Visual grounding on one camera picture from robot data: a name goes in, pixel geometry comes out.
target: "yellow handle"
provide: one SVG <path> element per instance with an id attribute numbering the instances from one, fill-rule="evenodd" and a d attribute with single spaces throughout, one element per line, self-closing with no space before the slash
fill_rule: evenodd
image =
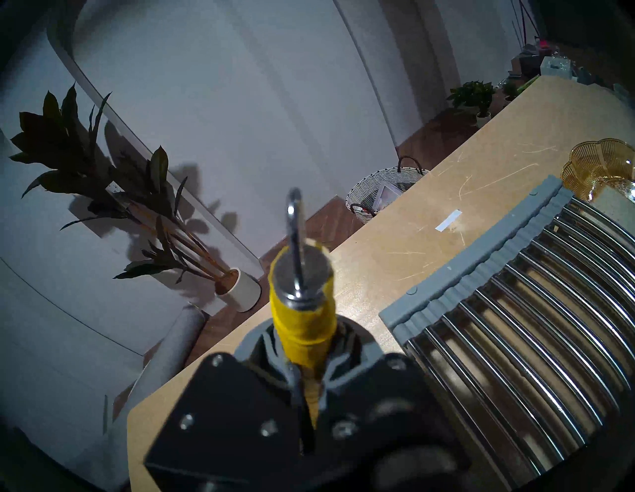
<path id="1" fill-rule="evenodd" d="M 335 299 L 333 298 L 333 274 L 324 285 L 326 301 L 315 311 L 296 311 L 285 306 L 278 298 L 273 285 L 273 272 L 285 247 L 271 264 L 269 272 L 269 301 L 274 326 L 280 337 L 284 353 L 294 364 L 319 370 L 326 360 L 331 339 L 337 328 Z"/>

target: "white wall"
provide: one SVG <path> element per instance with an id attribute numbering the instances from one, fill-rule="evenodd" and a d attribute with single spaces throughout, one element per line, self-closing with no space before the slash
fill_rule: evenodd
<path id="1" fill-rule="evenodd" d="M 511 59 L 520 52 L 514 34 L 512 19 L 514 12 L 509 0 L 416 0 L 426 18 L 438 12 L 444 27 L 440 32 L 439 22 L 427 22 L 432 33 L 432 43 L 437 52 L 439 66 L 455 62 L 460 83 L 482 80 L 498 84 L 511 70 Z M 533 42 L 535 31 L 527 19 L 527 41 Z M 449 40 L 451 53 L 443 38 Z M 447 79 L 452 77 L 452 68 L 442 68 Z"/>
<path id="2" fill-rule="evenodd" d="M 53 52 L 40 23 L 0 77 L 0 129 L 7 138 L 20 132 L 20 111 L 40 113 L 46 91 L 61 101 L 73 79 Z M 77 105 L 88 127 L 92 102 L 80 90 Z M 105 149 L 103 134 L 99 144 Z M 70 195 L 42 188 L 20 199 L 47 169 L 8 159 L 18 149 L 3 138 L 0 170 L 0 256 L 25 281 L 70 315 L 137 354 L 167 333 L 186 301 L 150 277 L 114 280 L 128 263 L 130 238 L 120 251 L 82 224 L 60 231 L 76 217 Z"/>
<path id="3" fill-rule="evenodd" d="M 142 357 L 62 312 L 2 261 L 0 320 L 0 415 L 68 462 L 101 437 L 105 404 L 137 378 Z"/>
<path id="4" fill-rule="evenodd" d="M 396 154 L 331 0 L 88 3 L 74 57 L 189 190 L 261 256 L 285 236 L 284 198 L 307 214 Z"/>
<path id="5" fill-rule="evenodd" d="M 334 0 L 377 89 L 395 146 L 447 104 L 432 44 L 413 0 Z"/>

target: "green potted plant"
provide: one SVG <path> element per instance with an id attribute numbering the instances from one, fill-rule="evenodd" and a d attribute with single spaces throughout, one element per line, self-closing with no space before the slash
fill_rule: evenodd
<path id="1" fill-rule="evenodd" d="M 518 97 L 518 87 L 511 80 L 507 80 L 503 84 L 503 94 L 505 95 L 505 102 L 509 104 Z"/>
<path id="2" fill-rule="evenodd" d="M 93 216 L 75 220 L 62 227 L 98 218 L 131 220 L 149 231 L 157 241 L 141 252 L 146 260 L 131 262 L 116 279 L 153 275 L 164 270 L 180 270 L 177 284 L 187 272 L 215 283 L 215 291 L 238 311 L 254 306 L 260 297 L 260 286 L 238 269 L 228 269 L 212 257 L 207 248 L 190 233 L 178 212 L 187 177 L 176 194 L 166 181 L 168 156 L 159 147 L 141 169 L 129 156 L 118 158 L 118 165 L 96 162 L 97 132 L 104 98 L 93 125 L 90 113 L 88 141 L 79 137 L 75 86 L 62 102 L 50 92 L 44 98 L 43 114 L 20 113 L 22 132 L 11 139 L 21 152 L 11 160 L 41 163 L 50 170 L 38 176 L 25 190 L 42 187 L 54 193 L 68 193 L 90 199 L 88 211 Z"/>
<path id="3" fill-rule="evenodd" d="M 488 112 L 491 104 L 491 98 L 495 94 L 495 89 L 491 82 L 484 84 L 480 81 L 466 82 L 461 87 L 450 90 L 448 101 L 452 101 L 452 105 L 458 108 L 461 105 L 466 107 L 476 107 L 476 126 L 482 128 L 485 123 L 491 119 Z"/>

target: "black and white basket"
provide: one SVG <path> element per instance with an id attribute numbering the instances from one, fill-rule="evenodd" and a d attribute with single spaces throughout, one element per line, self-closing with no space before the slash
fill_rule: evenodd
<path id="1" fill-rule="evenodd" d="M 416 168 L 405 168 L 401 166 L 403 159 L 412 159 L 417 165 Z M 430 171 L 421 168 L 421 164 L 410 156 L 399 158 L 397 166 L 386 168 L 376 173 L 366 176 L 359 183 L 353 186 L 353 189 L 346 196 L 346 206 L 351 209 L 358 219 L 363 223 L 368 223 L 375 215 L 377 210 L 373 209 L 375 197 L 379 191 L 379 185 L 382 181 L 389 182 L 396 186 L 401 192 L 407 191 L 410 187 L 425 176 Z"/>

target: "wooden tabletop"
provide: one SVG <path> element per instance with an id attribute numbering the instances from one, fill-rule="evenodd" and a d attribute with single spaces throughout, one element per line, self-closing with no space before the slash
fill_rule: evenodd
<path id="1" fill-rule="evenodd" d="M 378 313 L 498 222 L 550 174 L 569 151 L 606 137 L 635 142 L 635 115 L 610 91 L 540 77 L 395 203 L 331 255 L 337 312 L 373 334 L 385 352 L 400 350 Z M 462 214 L 435 230 L 454 210 Z M 200 360 L 233 352 L 271 317 L 267 304 L 128 415 L 131 487 L 157 491 L 143 459 Z"/>

